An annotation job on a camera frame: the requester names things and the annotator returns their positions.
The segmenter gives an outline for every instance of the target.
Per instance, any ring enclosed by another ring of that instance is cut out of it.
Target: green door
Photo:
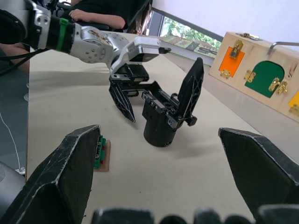
[[[246,82],[245,86],[269,98],[278,87],[276,86],[274,91],[269,91],[272,81],[279,78],[281,82],[285,76],[284,69],[279,64],[270,61],[260,62],[254,67],[253,72],[256,73],[256,76],[251,83]]]

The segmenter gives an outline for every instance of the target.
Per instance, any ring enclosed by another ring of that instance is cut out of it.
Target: metal handle
[[[271,45],[271,47],[269,48],[267,55],[270,55],[270,54],[271,54],[271,52],[273,51],[273,48],[274,48],[276,45],[299,46],[299,43],[296,43],[296,42],[281,42],[281,41],[274,42],[274,43]]]

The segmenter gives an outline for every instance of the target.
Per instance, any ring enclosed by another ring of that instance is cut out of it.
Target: tree
[[[168,31],[167,31],[166,36],[174,35],[174,32],[177,32],[177,33],[179,33],[180,37],[183,37],[185,39],[188,39],[191,41],[207,42],[216,49],[220,48],[220,45],[221,45],[220,41],[215,40],[201,32],[198,32],[195,29],[191,29],[190,27],[185,26],[179,22],[176,22],[168,17],[165,17],[164,25],[168,26]]]

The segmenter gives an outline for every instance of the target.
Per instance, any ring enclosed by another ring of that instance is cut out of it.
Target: green electronic component
[[[106,139],[100,135],[98,140],[98,146],[97,146],[97,152],[95,155],[95,161],[94,161],[94,169],[99,169],[101,166],[101,161],[105,160],[105,150],[104,146],[106,146]]]

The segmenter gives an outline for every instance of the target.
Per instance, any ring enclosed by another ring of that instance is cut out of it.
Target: white cable
[[[15,149],[15,152],[17,153],[17,158],[18,158],[18,164],[19,164],[19,171],[21,170],[21,166],[20,166],[20,159],[19,159],[19,154],[18,154],[18,150],[17,150],[17,146],[15,144],[15,141],[14,141],[14,138],[13,138],[13,135],[11,134],[11,131],[9,129],[9,127],[7,126],[7,124],[4,122],[3,118],[2,118],[2,115],[1,115],[1,112],[0,112],[0,118],[3,122],[3,124],[7,127],[9,133],[10,133],[10,137],[11,139],[13,140],[13,143],[14,143],[14,149]]]

